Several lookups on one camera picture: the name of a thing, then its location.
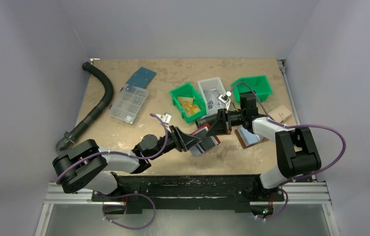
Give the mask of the red leather card holder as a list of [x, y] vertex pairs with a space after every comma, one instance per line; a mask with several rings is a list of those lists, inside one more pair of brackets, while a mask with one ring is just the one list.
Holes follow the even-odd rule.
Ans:
[[194, 157], [200, 156], [220, 145], [221, 141], [217, 136], [207, 136], [210, 125], [208, 123], [192, 132], [193, 136], [201, 139], [201, 142], [192, 147], [189, 151]]

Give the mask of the dark grey VIP card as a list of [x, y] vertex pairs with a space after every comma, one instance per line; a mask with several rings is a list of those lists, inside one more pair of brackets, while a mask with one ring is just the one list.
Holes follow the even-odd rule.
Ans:
[[218, 146], [218, 144], [219, 144], [219, 141], [217, 140], [215, 136], [209, 136], [209, 137], [205, 137], [202, 139], [200, 146], [201, 146], [202, 152], [206, 153], [212, 150], [213, 148], [215, 148], [216, 146]]

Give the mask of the white plastic bin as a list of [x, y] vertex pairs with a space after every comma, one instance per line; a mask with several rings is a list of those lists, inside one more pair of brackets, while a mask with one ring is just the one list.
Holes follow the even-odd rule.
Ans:
[[216, 115], [219, 109], [226, 108], [219, 96], [226, 93], [220, 77], [200, 80], [197, 82], [200, 94], [206, 107], [206, 115]]

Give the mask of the green bin with yellow items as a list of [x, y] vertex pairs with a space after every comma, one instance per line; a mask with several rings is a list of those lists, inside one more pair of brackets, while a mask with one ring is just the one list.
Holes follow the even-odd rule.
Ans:
[[186, 83], [171, 90], [173, 105], [179, 110], [186, 123], [191, 123], [207, 114], [202, 96], [191, 83]]

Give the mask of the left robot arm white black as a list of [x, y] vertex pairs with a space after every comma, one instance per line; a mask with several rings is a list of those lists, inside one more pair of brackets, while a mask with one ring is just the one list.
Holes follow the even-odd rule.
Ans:
[[174, 149], [186, 152], [202, 141], [202, 138], [186, 134], [176, 126], [165, 127], [165, 135], [145, 135], [133, 150], [103, 150], [92, 139], [64, 151], [52, 162], [57, 174], [56, 184], [64, 193], [74, 193], [82, 188], [103, 193], [109, 200], [123, 196], [123, 188], [117, 182], [116, 171], [140, 174], [151, 167], [151, 160]]

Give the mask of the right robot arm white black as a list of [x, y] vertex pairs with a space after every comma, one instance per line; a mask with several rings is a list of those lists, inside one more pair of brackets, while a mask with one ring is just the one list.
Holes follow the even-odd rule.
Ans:
[[266, 138], [276, 145], [277, 164], [259, 177], [253, 186], [253, 195], [264, 200], [286, 180], [321, 168], [311, 130], [309, 128], [285, 128], [258, 111], [258, 103], [253, 93], [240, 95], [240, 109], [229, 111], [219, 109], [217, 114], [196, 121], [198, 127], [208, 124], [208, 136], [230, 134], [232, 127], [241, 125], [249, 133]]

